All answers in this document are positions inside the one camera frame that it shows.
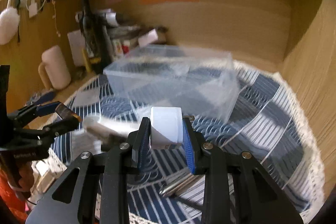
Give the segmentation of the white fluffy pompom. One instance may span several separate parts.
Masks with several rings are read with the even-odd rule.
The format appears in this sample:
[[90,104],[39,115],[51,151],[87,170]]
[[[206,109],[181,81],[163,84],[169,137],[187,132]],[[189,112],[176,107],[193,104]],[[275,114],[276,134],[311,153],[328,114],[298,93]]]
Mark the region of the white fluffy pompom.
[[9,7],[0,16],[0,44],[1,46],[7,44],[17,33],[20,16],[17,9]]

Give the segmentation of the blue white patterned cloth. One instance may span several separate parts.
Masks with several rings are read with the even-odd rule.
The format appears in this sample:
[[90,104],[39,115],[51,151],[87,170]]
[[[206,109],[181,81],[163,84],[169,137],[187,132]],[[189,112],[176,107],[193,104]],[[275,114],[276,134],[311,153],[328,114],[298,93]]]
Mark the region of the blue white patterned cloth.
[[[323,205],[324,166],[315,138],[292,90],[277,73],[235,63],[240,93],[227,122],[195,111],[193,128],[226,152],[250,151],[289,197],[305,223]],[[97,76],[67,100],[81,117],[100,114],[136,122],[162,97],[157,86],[140,88],[132,100],[118,98],[105,76]],[[133,223],[199,223],[204,181],[186,193],[187,204],[163,198],[159,188],[186,166],[182,149],[156,150],[150,171],[127,190]]]

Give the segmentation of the dark wine bottle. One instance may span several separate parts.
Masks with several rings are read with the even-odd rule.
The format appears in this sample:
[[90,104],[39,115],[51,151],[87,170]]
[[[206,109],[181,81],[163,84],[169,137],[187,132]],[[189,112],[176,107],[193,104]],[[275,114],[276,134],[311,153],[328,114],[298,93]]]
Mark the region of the dark wine bottle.
[[96,17],[91,11],[89,0],[83,1],[83,31],[85,42],[93,54],[93,58],[98,58],[100,61],[93,64],[95,73],[100,74],[104,69],[104,56],[102,52],[102,43],[98,35]]

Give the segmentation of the clear plastic storage box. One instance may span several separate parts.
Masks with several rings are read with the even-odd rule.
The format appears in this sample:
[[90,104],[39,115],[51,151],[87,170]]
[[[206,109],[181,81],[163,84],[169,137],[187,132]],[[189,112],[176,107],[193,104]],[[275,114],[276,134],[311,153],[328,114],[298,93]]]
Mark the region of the clear plastic storage box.
[[104,68],[113,94],[150,106],[227,122],[240,88],[231,53],[205,48],[137,47]]

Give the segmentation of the white small carton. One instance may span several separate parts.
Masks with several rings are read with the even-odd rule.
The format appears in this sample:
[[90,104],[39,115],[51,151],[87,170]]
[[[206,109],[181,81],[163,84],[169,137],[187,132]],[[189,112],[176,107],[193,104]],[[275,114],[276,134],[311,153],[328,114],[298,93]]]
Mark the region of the white small carton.
[[140,47],[145,47],[150,44],[165,44],[165,43],[166,43],[165,33],[156,29],[152,29],[138,38],[138,45]]

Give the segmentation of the pink insulated jug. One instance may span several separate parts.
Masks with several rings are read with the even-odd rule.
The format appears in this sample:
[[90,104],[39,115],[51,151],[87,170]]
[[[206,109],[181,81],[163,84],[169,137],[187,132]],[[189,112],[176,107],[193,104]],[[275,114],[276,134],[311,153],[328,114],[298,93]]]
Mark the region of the pink insulated jug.
[[38,66],[41,81],[47,90],[63,90],[71,82],[71,75],[59,46],[53,46],[42,53]]

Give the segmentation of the stack of papers and books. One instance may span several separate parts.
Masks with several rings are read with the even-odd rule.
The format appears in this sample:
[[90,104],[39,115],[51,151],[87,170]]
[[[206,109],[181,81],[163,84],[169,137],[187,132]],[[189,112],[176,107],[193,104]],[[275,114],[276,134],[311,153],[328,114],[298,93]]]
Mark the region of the stack of papers and books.
[[[102,43],[103,56],[108,56],[109,61],[124,55],[123,42],[130,41],[141,30],[141,26],[135,24],[124,14],[120,14],[111,9],[97,10],[92,12],[96,17],[97,30]],[[84,36],[83,31],[83,11],[79,11],[75,15],[75,20],[80,26],[80,31]],[[85,49],[88,57],[93,59],[93,54],[85,42]]]

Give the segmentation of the white notepad sheet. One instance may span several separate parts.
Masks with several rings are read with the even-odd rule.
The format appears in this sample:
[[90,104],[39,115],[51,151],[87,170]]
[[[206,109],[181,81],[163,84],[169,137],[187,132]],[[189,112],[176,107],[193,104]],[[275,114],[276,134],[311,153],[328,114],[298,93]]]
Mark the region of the white notepad sheet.
[[73,63],[76,67],[84,66],[82,49],[85,48],[85,39],[80,30],[72,31],[67,34],[70,44]]

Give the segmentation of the white rectangular box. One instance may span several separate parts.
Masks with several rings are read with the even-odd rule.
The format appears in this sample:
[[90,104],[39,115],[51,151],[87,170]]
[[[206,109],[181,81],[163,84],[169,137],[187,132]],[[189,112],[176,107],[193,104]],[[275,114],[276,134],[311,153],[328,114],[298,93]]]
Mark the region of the white rectangular box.
[[150,112],[150,148],[176,149],[183,143],[180,107],[152,107]]

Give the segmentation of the small dark amber bottle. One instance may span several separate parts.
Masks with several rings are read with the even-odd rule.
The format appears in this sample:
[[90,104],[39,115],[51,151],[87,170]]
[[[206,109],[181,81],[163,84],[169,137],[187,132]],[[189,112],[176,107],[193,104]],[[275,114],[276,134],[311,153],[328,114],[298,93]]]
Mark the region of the small dark amber bottle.
[[81,122],[81,117],[77,115],[75,112],[73,112],[71,109],[69,109],[63,103],[58,104],[58,106],[55,109],[55,112],[61,119],[76,118],[78,122]]

